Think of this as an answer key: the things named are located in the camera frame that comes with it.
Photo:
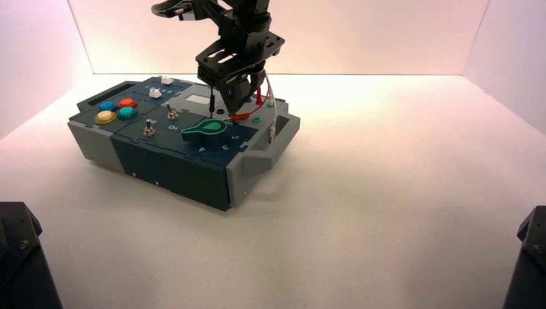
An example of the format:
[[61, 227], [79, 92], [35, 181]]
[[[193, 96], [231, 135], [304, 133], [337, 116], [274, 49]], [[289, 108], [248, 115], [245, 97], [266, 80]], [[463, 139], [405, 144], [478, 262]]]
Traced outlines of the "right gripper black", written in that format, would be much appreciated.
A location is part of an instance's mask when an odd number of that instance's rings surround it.
[[[261, 66], [270, 57], [276, 56], [285, 44], [284, 38], [268, 32], [254, 47], [237, 51], [226, 42], [217, 40], [196, 56], [198, 78], [204, 83], [220, 89], [228, 112], [237, 112], [245, 103], [249, 91], [248, 77], [252, 68]], [[265, 80], [265, 70], [251, 73], [251, 92], [256, 92]]]

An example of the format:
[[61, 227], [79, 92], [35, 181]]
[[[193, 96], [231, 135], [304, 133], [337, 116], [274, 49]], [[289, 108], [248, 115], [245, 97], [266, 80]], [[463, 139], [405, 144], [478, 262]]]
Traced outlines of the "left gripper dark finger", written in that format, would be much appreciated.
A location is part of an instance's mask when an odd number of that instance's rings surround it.
[[151, 11], [163, 18], [192, 19], [194, 18], [193, 2], [184, 0], [168, 0], [153, 4]]

